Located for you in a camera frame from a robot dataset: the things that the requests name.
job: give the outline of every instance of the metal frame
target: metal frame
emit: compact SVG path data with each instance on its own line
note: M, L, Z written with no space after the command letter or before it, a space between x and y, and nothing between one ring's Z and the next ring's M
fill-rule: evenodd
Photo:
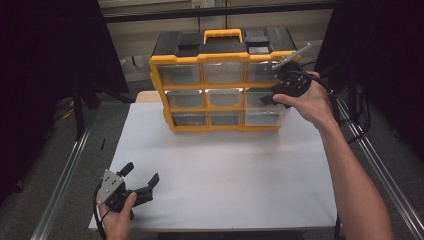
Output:
M346 102L344 100L339 100L338 104L340 106L340 112L342 116L345 119L350 119L348 113L349 109ZM353 135L355 135L355 137L359 136L359 134L362 132L361 127L352 121L348 121L347 123ZM359 146L372 165L378 178L380 179L414 238L424 239L424 224L422 220L419 218L419 215L414 207L411 205L409 200L406 198L395 180L390 175L389 171L387 170L380 156L378 156L368 138L364 135L359 138L357 142L359 143Z
M242 7L215 7L201 9L183 9L161 12L146 12L146 13L121 13L121 14L105 14L104 20L106 23L119 22L135 22L147 20L162 20L175 18L194 18L208 16L224 16L224 15L240 15L240 14L256 14L256 13L272 13L272 12L290 12L290 11L307 11L332 9L338 6L349 6L352 4L370 4L369 1L340 1L327 0L319 2L297 2L297 3L282 3L271 5L254 5Z
M31 240L47 239L50 230L53 226L53 222L59 212L60 206L62 205L63 198L65 196L66 189L68 188L69 182L71 181L75 167L78 164L78 160L84 150L85 143L87 142L91 128L94 125L96 119L97 110L93 110L89 123L81 138L75 142L72 152L68 158L65 168L60 176L60 179L50 197L47 207L44 209L41 219L38 221L37 227L32 234Z

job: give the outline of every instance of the table surface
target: table surface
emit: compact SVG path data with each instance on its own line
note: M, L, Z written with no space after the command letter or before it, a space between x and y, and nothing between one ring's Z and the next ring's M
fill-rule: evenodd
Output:
M312 124L292 108L279 131L175 133L156 92L131 105L110 170L128 162L128 189L159 173L154 200L133 209L132 228L153 232L333 227L326 156ZM95 228L91 221L90 228Z

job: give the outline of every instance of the finger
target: finger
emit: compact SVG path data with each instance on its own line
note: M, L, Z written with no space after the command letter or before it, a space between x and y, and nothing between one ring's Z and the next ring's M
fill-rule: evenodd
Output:
M283 104L288 104L288 105L292 105L295 106L297 103L296 98L294 97L290 97L286 94L275 94L272 99L276 102L279 103L283 103Z
M124 214L130 214L132 207L134 207L135 201L137 200L137 193L132 192L125 200L124 208L121 212Z
M100 190L101 189L99 189L99 191L97 191L97 197L96 197L96 204L97 204L97 202L99 201L99 199L100 199ZM105 214L107 211L109 211L109 207L106 205L106 204L102 204L102 205L97 205L98 206L98 208L99 208L99 212L100 212L100 215L101 216L103 216L103 214Z

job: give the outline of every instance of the gray floor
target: gray floor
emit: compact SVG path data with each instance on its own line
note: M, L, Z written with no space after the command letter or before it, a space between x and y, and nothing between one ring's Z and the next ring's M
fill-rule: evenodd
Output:
M130 97L135 97L141 90L151 89L150 81L129 81L128 83L131 89L128 94ZM95 112L85 110L86 116L96 115L95 122L48 239L100 239L98 233L87 229L92 214L92 193L102 172L113 159L129 109L128 104L117 102L108 96L100 96L100 98L102 104L98 110ZM367 137L423 219L424 161L416 157L407 143L395 137L390 123L372 103L371 117L372 124ZM352 137L347 126L343 126L342 129L347 138ZM21 193L10 194L0 208L0 239L31 238L74 147L74 138L74 116L58 119L52 128L50 139L24 179L24 190ZM414 239L359 145L352 143L351 147L382 193L392 217L397 239ZM332 239L333 231L333 229L314 229L304 230L302 234L307 240ZM238 239L277 239L278 233L274 233L275 238L268 235L263 235L263 238L253 237L242 236ZM187 240L224 238L225 236L219 233L178 236L178 239ZM153 240L157 239L157 234L133 232L131 239Z

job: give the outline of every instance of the person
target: person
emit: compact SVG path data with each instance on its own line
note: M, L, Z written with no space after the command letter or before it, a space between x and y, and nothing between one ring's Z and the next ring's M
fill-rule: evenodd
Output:
M316 72L309 72L319 77ZM318 130L327 156L335 201L347 239L394 239L387 208L373 182L347 144L335 121L326 90L312 81L300 97L276 94L277 102L292 105ZM130 195L120 213L109 213L103 220L108 239L128 239L129 216L136 196ZM107 206L99 208L103 216Z

